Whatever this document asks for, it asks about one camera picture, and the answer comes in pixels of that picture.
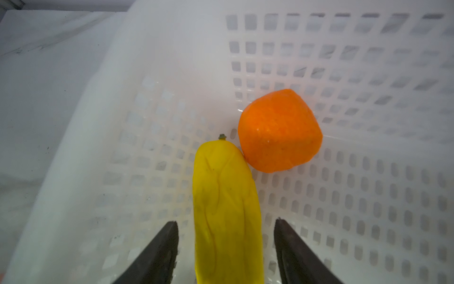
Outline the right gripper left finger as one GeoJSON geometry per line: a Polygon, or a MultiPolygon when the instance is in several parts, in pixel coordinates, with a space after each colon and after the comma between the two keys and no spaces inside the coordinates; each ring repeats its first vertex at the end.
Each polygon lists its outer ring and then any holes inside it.
{"type": "Polygon", "coordinates": [[[169,221],[114,284],[170,284],[179,244],[177,222],[169,221]]]}

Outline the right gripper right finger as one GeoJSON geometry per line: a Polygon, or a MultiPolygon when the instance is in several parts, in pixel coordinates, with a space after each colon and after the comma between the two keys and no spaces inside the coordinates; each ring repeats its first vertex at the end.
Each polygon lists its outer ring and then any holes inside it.
{"type": "Polygon", "coordinates": [[[284,219],[275,221],[274,244],[282,283],[342,284],[284,219]]]}

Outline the yellow green mango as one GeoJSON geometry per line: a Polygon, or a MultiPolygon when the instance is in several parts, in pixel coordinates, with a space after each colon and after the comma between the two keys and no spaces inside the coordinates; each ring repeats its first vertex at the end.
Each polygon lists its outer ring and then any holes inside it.
{"type": "Polygon", "coordinates": [[[258,192],[243,154],[224,134],[197,150],[192,195],[197,282],[264,283],[258,192]]]}

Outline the orange tangerine top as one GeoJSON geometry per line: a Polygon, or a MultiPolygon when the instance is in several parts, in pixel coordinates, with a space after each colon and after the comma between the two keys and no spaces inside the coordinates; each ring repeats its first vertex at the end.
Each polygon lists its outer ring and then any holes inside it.
{"type": "Polygon", "coordinates": [[[237,130],[247,162],[264,173],[309,162],[323,142],[312,110],[291,89],[268,93],[250,103],[240,116],[237,130]]]}

